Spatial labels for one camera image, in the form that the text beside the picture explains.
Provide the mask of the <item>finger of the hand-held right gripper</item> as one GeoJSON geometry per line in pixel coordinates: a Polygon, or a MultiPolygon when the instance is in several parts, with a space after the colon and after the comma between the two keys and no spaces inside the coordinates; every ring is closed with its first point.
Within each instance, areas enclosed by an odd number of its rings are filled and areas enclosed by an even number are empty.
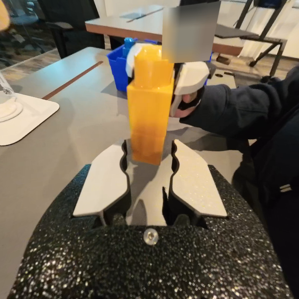
{"type": "Polygon", "coordinates": [[[183,63],[177,72],[173,98],[170,106],[170,117],[174,117],[184,95],[193,95],[204,86],[210,74],[206,62],[183,63]]]}
{"type": "Polygon", "coordinates": [[[133,70],[135,65],[135,56],[139,54],[146,43],[135,43],[129,50],[126,57],[125,71],[128,77],[133,77],[133,70]]]}

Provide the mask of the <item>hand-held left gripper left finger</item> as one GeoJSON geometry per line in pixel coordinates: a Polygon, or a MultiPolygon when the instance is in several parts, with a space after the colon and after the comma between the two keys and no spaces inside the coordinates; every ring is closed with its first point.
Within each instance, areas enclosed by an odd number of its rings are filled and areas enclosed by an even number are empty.
{"type": "Polygon", "coordinates": [[[106,225],[115,215],[126,218],[132,203],[127,154],[126,140],[119,140],[92,161],[73,217],[101,216],[106,225]]]}

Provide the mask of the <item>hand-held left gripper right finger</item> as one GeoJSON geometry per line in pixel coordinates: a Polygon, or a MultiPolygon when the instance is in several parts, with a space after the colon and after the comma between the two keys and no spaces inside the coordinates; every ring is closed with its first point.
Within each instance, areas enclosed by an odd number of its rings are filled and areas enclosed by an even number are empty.
{"type": "Polygon", "coordinates": [[[167,225],[183,217],[191,225],[205,225],[205,217],[227,218],[227,212],[207,162],[179,140],[171,146],[168,192],[163,191],[162,214],[167,225]]]}

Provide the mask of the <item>blue plastic bin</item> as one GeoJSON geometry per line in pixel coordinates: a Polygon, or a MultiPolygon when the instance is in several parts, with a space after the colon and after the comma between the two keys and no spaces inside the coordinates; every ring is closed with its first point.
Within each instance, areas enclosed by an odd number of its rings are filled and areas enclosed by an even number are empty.
{"type": "MultiPolygon", "coordinates": [[[[152,94],[166,94],[170,96],[170,88],[174,86],[174,79],[168,79],[170,76],[171,64],[168,63],[167,60],[165,62],[161,60],[161,44],[152,40],[137,40],[136,43],[146,43],[144,47],[151,49],[149,56],[150,60],[148,61],[149,64],[143,61],[141,64],[142,66],[148,66],[149,70],[155,71],[155,73],[158,70],[161,70],[162,67],[164,67],[164,70],[162,71],[162,83],[157,83],[157,78],[154,79],[154,83],[151,83],[152,86],[145,82],[141,85],[132,83],[129,87],[129,92],[139,90],[152,94]]],[[[127,92],[127,86],[133,80],[133,77],[128,77],[126,74],[126,59],[122,58],[122,48],[123,45],[117,47],[115,50],[112,50],[109,54],[107,54],[107,58],[109,60],[117,90],[127,92]]]]}

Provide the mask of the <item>person's right forearm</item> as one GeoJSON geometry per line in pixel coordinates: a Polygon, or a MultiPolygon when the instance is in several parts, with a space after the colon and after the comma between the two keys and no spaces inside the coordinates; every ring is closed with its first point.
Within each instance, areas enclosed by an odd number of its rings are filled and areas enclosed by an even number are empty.
{"type": "Polygon", "coordinates": [[[234,89],[224,84],[205,87],[198,92],[198,105],[180,117],[180,123],[227,138],[262,137],[298,110],[298,65],[283,80],[265,79],[234,89]]]}

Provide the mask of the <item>person's right hand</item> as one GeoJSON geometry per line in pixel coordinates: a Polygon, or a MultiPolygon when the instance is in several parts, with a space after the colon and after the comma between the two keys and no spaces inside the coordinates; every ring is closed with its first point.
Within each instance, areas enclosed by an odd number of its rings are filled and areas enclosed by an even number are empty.
{"type": "Polygon", "coordinates": [[[185,118],[189,116],[199,105],[201,97],[204,93],[204,87],[191,94],[182,95],[176,111],[173,114],[174,118],[185,118]]]}

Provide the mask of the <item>brown-edged background table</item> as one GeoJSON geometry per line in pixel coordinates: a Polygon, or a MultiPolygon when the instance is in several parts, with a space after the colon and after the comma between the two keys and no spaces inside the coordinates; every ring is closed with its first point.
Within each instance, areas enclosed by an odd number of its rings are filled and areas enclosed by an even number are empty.
{"type": "MultiPolygon", "coordinates": [[[[162,42],[163,7],[150,5],[146,8],[135,9],[121,13],[120,16],[97,18],[85,22],[88,32],[116,37],[132,37],[138,39],[150,39],[162,42]],[[145,17],[128,20],[123,16],[130,13],[141,12],[145,17]]],[[[225,55],[239,56],[244,43],[240,38],[221,39],[214,38],[212,52],[225,55]]]]}

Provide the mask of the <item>black flat board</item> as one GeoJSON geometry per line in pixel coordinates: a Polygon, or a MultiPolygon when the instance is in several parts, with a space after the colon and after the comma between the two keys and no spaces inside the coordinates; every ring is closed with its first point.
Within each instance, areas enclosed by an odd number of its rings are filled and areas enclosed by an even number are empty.
{"type": "Polygon", "coordinates": [[[221,39],[240,38],[244,40],[251,40],[262,43],[271,44],[286,44],[287,39],[278,39],[272,37],[261,37],[256,33],[244,31],[238,28],[230,28],[221,24],[216,25],[215,36],[221,39]]]}

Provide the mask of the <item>black mesh office chair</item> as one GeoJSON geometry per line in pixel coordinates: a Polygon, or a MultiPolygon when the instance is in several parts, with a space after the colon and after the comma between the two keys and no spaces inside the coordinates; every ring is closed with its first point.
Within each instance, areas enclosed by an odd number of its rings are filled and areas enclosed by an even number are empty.
{"type": "Polygon", "coordinates": [[[85,22],[99,18],[92,0],[39,0],[60,58],[86,47],[105,49],[102,34],[88,32],[85,22]]]}

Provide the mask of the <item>person's torso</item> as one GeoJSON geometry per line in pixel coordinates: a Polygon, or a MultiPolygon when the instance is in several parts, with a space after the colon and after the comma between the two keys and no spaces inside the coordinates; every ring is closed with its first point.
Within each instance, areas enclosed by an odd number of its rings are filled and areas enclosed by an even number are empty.
{"type": "Polygon", "coordinates": [[[254,176],[245,179],[242,191],[267,229],[294,298],[299,287],[298,142],[296,111],[250,146],[254,176]]]}

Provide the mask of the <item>instruction board on white stand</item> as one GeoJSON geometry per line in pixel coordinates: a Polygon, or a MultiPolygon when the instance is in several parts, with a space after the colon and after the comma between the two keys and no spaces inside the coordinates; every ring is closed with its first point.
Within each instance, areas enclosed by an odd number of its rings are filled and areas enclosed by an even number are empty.
{"type": "Polygon", "coordinates": [[[0,73],[0,145],[15,144],[59,110],[59,104],[15,93],[0,73]]]}

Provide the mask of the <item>grey office chair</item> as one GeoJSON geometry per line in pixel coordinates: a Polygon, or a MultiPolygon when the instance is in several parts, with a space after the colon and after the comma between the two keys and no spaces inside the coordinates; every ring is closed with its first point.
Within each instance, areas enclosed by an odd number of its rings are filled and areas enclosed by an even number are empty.
{"type": "Polygon", "coordinates": [[[26,46],[31,46],[34,50],[38,50],[40,54],[44,54],[46,52],[44,45],[41,44],[44,42],[44,40],[33,37],[28,32],[28,28],[39,21],[39,18],[34,10],[29,9],[27,12],[25,12],[16,9],[10,15],[10,20],[11,24],[24,29],[25,32],[25,35],[21,36],[23,38],[22,41],[16,38],[17,34],[12,34],[12,36],[19,42],[19,45],[17,46],[18,50],[24,49],[26,46]]]}

